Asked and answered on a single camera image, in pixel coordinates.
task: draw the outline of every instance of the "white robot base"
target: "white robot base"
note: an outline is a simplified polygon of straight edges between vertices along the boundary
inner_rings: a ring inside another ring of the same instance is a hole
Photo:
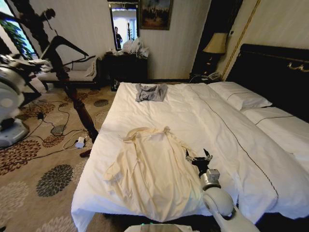
[[[22,120],[16,118],[12,126],[0,132],[0,147],[7,147],[23,139],[29,132]]]

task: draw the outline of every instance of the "floral rug pattern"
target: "floral rug pattern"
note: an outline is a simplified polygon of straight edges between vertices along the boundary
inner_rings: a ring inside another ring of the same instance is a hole
[[[115,93],[79,89],[78,96],[100,129]],[[44,121],[38,119],[42,112]],[[29,127],[28,137],[0,150],[0,229],[5,232],[75,232],[70,208],[73,194],[87,158],[80,153],[91,149],[73,149],[75,140],[87,134],[72,101],[60,88],[53,88],[21,108],[19,119]],[[88,231],[101,231],[100,217]]]

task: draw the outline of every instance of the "nightstand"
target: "nightstand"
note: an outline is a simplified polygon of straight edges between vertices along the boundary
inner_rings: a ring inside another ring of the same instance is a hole
[[[115,56],[105,54],[104,61],[108,69],[112,83],[112,91],[115,82],[145,83],[147,81],[147,59],[137,58],[136,54],[123,54]]]

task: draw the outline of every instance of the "white duvet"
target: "white duvet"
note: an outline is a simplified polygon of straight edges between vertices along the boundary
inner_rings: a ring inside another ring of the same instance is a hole
[[[238,200],[241,212],[252,222],[264,212],[280,212],[290,218],[309,214],[309,174],[207,85],[169,85],[163,102],[135,102],[135,97],[134,84],[121,83],[93,145],[71,208],[79,231],[86,230],[95,212],[139,214],[138,209],[127,209],[121,196],[108,191],[104,181],[104,173],[121,149],[122,138],[139,127],[169,126],[198,156],[204,156],[203,148],[207,149],[213,155],[209,167],[219,170],[222,188],[234,202]],[[198,184],[191,189],[192,193],[201,193]],[[210,215],[202,194],[192,194],[190,201],[192,204],[189,202],[177,214],[151,219]]]

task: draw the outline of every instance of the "gray cloth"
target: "gray cloth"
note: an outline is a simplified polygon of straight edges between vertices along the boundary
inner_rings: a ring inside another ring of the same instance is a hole
[[[168,90],[167,84],[161,84],[156,86],[142,86],[141,84],[136,84],[137,89],[136,101],[141,102],[144,100],[162,102]]]

